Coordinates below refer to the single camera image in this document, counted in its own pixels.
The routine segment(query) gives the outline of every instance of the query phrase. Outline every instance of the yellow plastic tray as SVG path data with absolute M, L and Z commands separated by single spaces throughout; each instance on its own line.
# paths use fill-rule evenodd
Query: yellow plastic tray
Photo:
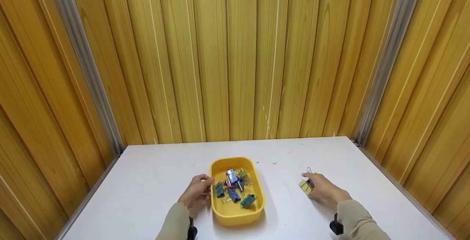
M 248 209 L 240 205 L 241 201 L 245 198 L 242 195 L 240 195 L 242 200 L 237 203 L 229 201 L 223 204 L 222 199 L 228 197 L 227 193 L 225 193 L 225 196 L 217 198 L 213 191 L 214 187 L 211 186 L 212 210 L 215 213 L 217 221 L 223 226 L 237 226 L 253 223 L 257 218 L 260 218 L 264 208 L 264 195 L 261 191 L 260 182 L 258 181 L 253 163 L 245 157 L 222 158 L 214 161 L 210 165 L 210 176 L 214 177 L 214 184 L 224 182 L 226 180 L 225 173 L 230 168 L 243 168 L 246 171 L 247 175 L 250 176 L 250 182 L 253 184 L 253 188 L 245 186 L 245 196 L 254 194 L 256 200 Z

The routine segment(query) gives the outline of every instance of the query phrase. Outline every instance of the aluminum frame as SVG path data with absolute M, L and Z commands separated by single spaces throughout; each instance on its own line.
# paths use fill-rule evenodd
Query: aluminum frame
M 104 91 L 104 86 L 96 67 L 96 62 L 94 61 L 75 0 L 55 0 L 55 2 L 67 29 L 67 34 L 69 34 L 75 55 L 79 61 L 106 136 L 111 144 L 114 157 L 117 158 L 124 151 L 124 144 L 114 120 L 106 91 Z
M 393 64 L 405 37 L 406 28 L 413 14 L 417 0 L 397 0 L 387 40 L 374 75 L 368 99 L 359 121 L 355 140 L 361 147 L 366 144 L 367 137 L 376 117 L 379 104 L 386 89 Z

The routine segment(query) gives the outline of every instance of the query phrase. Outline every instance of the sleeve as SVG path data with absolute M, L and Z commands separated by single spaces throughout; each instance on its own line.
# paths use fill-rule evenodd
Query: sleeve
M 162 229 L 155 240 L 186 240 L 189 229 L 189 210 L 175 203 L 168 211 Z
M 353 240 L 389 240 L 369 212 L 355 200 L 338 203 L 338 222 Z

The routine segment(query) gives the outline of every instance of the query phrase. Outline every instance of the white table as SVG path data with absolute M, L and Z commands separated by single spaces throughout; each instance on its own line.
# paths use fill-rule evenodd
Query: white table
M 346 137 L 129 146 L 64 239 L 153 240 L 191 178 L 236 156 L 255 165 L 264 214 L 252 226 L 224 228 L 210 208 L 192 212 L 200 240 L 337 239 L 329 229 L 334 206 L 298 186 L 308 166 L 348 190 L 392 239 L 448 239 Z

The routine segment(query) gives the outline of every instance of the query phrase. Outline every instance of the wooden wall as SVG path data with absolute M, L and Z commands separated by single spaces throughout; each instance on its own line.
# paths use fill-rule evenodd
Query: wooden wall
M 76 0 L 126 144 L 353 136 L 396 0 Z
M 112 160 L 54 0 L 0 0 L 0 239 L 53 239 Z
M 468 1 L 418 0 L 366 144 L 459 239 Z M 128 145 L 354 137 L 396 0 L 75 2 Z M 0 237 L 52 239 L 111 149 L 54 0 L 0 5 Z
M 470 0 L 418 0 L 366 149 L 470 237 Z

